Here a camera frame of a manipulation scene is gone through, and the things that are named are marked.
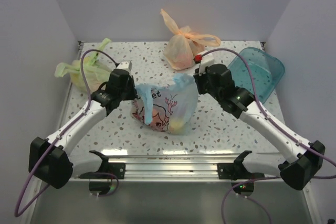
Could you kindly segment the blue plastic bag with fruit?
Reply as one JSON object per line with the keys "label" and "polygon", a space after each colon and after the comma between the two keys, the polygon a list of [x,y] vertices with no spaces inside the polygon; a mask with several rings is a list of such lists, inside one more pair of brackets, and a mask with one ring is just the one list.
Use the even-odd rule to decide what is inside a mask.
{"label": "blue plastic bag with fruit", "polygon": [[181,135],[193,117],[198,104],[198,89],[193,76],[178,73],[170,86],[139,84],[132,101],[134,119],[159,132]]}

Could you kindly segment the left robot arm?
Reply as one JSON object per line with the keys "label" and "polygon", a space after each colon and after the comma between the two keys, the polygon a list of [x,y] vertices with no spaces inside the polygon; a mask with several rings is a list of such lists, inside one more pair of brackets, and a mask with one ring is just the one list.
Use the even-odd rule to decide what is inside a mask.
{"label": "left robot arm", "polygon": [[30,145],[28,171],[55,189],[83,174],[104,178],[109,172],[108,159],[97,151],[87,157],[71,153],[84,136],[117,109],[122,101],[136,96],[130,62],[120,63],[111,73],[104,90],[93,92],[84,107],[46,139],[35,138]]}

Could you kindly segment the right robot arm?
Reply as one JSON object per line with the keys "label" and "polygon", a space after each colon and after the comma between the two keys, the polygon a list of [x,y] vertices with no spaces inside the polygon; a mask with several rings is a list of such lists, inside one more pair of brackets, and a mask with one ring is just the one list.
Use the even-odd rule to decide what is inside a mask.
{"label": "right robot arm", "polygon": [[199,94],[209,94],[223,111],[248,124],[270,142],[278,154],[243,151],[229,164],[218,164],[220,179],[251,179],[272,175],[295,190],[303,190],[322,167],[325,146],[298,135],[256,101],[245,88],[237,87],[223,64],[199,67],[193,75]]}

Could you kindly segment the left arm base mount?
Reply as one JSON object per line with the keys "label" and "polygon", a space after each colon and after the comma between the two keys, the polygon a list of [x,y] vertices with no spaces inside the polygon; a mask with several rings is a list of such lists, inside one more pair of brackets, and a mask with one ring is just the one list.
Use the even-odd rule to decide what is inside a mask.
{"label": "left arm base mount", "polygon": [[114,175],[117,179],[124,179],[125,163],[111,163],[108,156],[98,151],[91,150],[89,153],[89,158],[76,166],[76,168],[81,169],[77,175],[80,179],[112,179],[111,175]]}

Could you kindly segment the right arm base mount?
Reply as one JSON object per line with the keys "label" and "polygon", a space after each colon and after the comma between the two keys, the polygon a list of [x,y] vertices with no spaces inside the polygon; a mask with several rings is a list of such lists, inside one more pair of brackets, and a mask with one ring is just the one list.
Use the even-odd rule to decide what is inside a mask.
{"label": "right arm base mount", "polygon": [[263,173],[251,173],[243,166],[244,159],[251,153],[252,151],[244,151],[231,163],[218,163],[218,178],[229,180],[264,178]]}

